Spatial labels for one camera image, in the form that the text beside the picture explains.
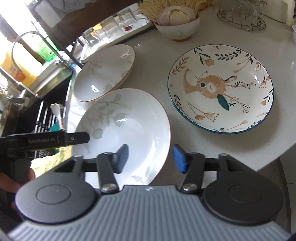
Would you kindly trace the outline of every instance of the ribbed rubber surface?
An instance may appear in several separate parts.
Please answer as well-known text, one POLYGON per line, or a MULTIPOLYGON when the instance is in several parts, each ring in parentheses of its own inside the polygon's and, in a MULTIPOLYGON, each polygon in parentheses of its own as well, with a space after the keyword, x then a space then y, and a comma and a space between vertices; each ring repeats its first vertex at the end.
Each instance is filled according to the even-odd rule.
POLYGON ((175 186, 125 186, 103 196, 92 211, 72 223, 43 226, 23 222, 9 233, 15 241, 282 241, 276 223, 231 225, 211 215, 199 197, 175 186))

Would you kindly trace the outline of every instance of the white plate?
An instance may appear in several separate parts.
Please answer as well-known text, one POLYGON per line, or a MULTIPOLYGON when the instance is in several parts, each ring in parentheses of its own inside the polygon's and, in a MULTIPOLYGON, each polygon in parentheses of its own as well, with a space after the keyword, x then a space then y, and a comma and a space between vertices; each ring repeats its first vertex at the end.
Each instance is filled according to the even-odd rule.
POLYGON ((121 174, 123 185, 148 185, 162 168, 170 148, 170 123, 161 103, 137 89, 119 89, 97 100, 83 115, 76 131, 87 131, 90 141, 75 145, 72 154, 95 158, 116 152, 123 144, 129 158, 121 174))
POLYGON ((135 51, 128 45, 114 45, 96 52, 83 66, 74 83, 74 96, 93 101, 119 88, 131 73, 135 51))
POLYGON ((183 54, 170 71, 168 90, 184 118, 221 134, 254 128, 274 101, 273 84, 263 65, 228 45, 204 45, 183 54))

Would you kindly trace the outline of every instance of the kitchen faucet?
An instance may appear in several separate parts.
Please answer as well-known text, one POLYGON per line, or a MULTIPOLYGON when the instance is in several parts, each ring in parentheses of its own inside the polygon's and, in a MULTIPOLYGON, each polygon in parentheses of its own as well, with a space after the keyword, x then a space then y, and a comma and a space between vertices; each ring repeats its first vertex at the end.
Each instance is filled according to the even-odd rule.
MULTIPOLYGON (((58 66, 59 68, 63 68, 63 69, 70 69, 70 64, 67 60, 65 60, 49 43, 48 41, 37 31, 29 31, 26 33, 23 33, 21 35, 19 35, 15 41, 13 42, 13 46, 11 49, 11 59, 13 64, 16 66, 16 68, 18 69, 18 71, 22 72, 21 68, 17 65, 17 63, 14 60, 13 57, 13 49, 15 47, 15 44, 21 39, 21 37, 23 37, 26 34, 36 34, 39 37, 41 37, 41 39, 45 42, 45 44, 59 57, 59 60, 56 61, 55 65, 58 66)), ((76 60, 73 59, 71 56, 70 58, 80 67, 82 67, 82 65, 76 60)), ((34 100, 35 98, 39 98, 39 96, 34 93, 33 91, 31 91, 28 87, 26 87, 23 83, 16 81, 9 73, 7 73, 2 67, 0 67, 0 73, 3 74, 13 85, 16 86, 16 88, 20 91, 20 95, 18 97, 13 97, 10 96, 7 98, 8 101, 12 102, 12 103, 17 103, 17 104, 23 104, 25 102, 25 98, 26 96, 29 97, 30 99, 34 100)))

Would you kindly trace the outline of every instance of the white container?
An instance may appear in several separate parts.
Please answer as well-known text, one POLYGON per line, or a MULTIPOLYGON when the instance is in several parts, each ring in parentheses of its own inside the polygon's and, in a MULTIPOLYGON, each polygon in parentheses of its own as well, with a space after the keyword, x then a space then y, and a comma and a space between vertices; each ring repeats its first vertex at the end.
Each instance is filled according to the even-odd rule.
POLYGON ((264 5, 264 15, 286 23, 288 26, 292 25, 294 16, 294 0, 264 0, 267 4, 264 5))
POLYGON ((160 26, 154 23, 156 28, 165 36, 177 41, 183 42, 191 39, 198 26, 200 25, 200 13, 198 13, 197 19, 192 22, 176 25, 176 26, 160 26))

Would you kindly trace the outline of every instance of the white countertop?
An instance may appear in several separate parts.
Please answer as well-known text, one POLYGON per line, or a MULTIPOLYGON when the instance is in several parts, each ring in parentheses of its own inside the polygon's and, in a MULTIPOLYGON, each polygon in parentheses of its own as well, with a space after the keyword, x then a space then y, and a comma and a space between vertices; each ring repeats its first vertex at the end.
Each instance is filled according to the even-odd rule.
MULTIPOLYGON (((136 88, 155 96, 167 111, 171 124, 171 145, 206 157, 228 153, 254 170, 274 161, 296 143, 296 46, 292 28, 263 16, 266 29, 248 32, 222 22, 212 9, 201 13, 197 33, 186 42, 174 42, 158 30, 144 33, 126 44, 134 48, 136 61, 121 88, 136 88), (184 119, 173 106, 167 89, 169 71, 186 51, 206 44, 232 45, 249 52, 269 72, 275 100, 271 113, 256 128, 241 134, 222 135, 202 130, 184 119)), ((87 104, 70 100, 67 132, 74 132, 87 104)), ((165 183, 179 178, 171 152, 160 172, 165 183)))

